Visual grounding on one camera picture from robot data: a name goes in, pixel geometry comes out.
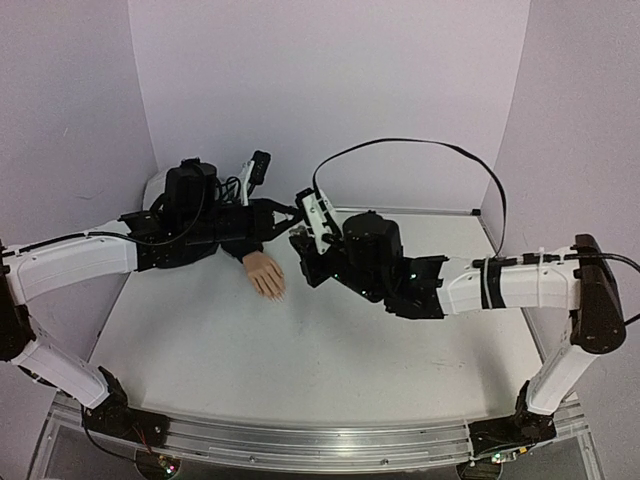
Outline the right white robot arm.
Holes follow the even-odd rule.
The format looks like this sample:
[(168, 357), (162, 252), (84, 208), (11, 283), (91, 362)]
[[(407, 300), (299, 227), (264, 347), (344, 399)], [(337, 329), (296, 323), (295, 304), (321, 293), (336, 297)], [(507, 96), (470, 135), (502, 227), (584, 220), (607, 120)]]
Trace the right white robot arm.
[(558, 348), (523, 388), (518, 408), (529, 414), (552, 415), (595, 359), (626, 340), (612, 258), (587, 234), (553, 252), (411, 258), (398, 224), (369, 211), (348, 218), (339, 233), (296, 227), (289, 242), (309, 286), (334, 279), (407, 320), (510, 308), (565, 310), (569, 323)]

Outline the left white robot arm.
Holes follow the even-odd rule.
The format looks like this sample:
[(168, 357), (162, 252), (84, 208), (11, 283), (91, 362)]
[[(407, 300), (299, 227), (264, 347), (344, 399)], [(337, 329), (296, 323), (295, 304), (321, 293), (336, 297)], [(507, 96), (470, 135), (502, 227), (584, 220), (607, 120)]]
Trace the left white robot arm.
[(239, 262), (255, 291), (280, 299), (280, 265), (264, 251), (274, 239), (258, 222), (277, 208), (248, 199), (255, 161), (239, 178), (237, 200), (224, 196), (217, 170), (198, 158), (183, 160), (146, 185), (144, 209), (100, 227), (17, 246), (1, 254), (1, 359), (70, 395), (94, 412), (116, 437), (131, 433), (133, 411), (116, 377), (65, 350), (34, 321), (30, 301), (61, 288), (109, 275), (175, 270), (224, 251)]

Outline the mannequin hand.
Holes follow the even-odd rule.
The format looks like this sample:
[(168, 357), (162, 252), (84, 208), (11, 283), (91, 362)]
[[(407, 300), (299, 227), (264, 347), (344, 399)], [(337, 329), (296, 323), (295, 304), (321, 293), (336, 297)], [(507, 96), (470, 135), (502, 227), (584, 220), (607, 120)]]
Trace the mannequin hand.
[(246, 274), (256, 292), (269, 300), (280, 301), (286, 291), (284, 273), (264, 252), (252, 252), (242, 259)]

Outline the grey and black jacket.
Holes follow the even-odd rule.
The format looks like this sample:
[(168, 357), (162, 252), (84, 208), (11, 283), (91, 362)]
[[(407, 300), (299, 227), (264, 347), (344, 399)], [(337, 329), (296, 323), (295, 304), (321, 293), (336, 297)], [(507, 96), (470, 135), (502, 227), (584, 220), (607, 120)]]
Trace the grey and black jacket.
[[(150, 210), (152, 204), (164, 193), (166, 174), (169, 169), (161, 170), (148, 180), (143, 194), (143, 209)], [(214, 255), (222, 249), (237, 261), (242, 262), (244, 257), (255, 252), (263, 252), (264, 247), (260, 242), (239, 240), (215, 245), (196, 245), (185, 247), (176, 257), (170, 258), (161, 265), (160, 269), (172, 269), (195, 263), (201, 259)]]

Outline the aluminium front rail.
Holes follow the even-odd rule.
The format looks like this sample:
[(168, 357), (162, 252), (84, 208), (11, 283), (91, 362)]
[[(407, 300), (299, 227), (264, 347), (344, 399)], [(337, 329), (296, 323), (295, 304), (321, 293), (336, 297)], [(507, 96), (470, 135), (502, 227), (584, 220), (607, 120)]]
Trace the aluminium front rail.
[(336, 427), (173, 415), (164, 443), (153, 451), (247, 469), (364, 474), (464, 463), (473, 448), (464, 421)]

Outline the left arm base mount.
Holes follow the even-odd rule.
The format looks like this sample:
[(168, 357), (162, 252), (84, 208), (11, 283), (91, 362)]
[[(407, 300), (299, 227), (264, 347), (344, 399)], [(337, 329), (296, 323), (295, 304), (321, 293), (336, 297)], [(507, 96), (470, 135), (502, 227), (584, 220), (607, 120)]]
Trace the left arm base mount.
[(112, 438), (137, 442), (149, 453), (165, 445), (169, 417), (133, 408), (119, 380), (104, 367), (98, 371), (106, 381), (107, 397), (95, 408), (83, 408), (82, 425), (88, 432), (96, 432)]

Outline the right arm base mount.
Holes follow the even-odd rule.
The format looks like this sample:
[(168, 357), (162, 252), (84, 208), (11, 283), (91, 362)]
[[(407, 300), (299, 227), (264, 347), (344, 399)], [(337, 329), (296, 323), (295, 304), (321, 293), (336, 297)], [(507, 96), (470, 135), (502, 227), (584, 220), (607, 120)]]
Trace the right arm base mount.
[(526, 381), (522, 386), (511, 415), (477, 420), (469, 424), (474, 460), (488, 458), (500, 452), (532, 447), (556, 437), (554, 414), (540, 415), (528, 410), (526, 393), (529, 384), (530, 382)]

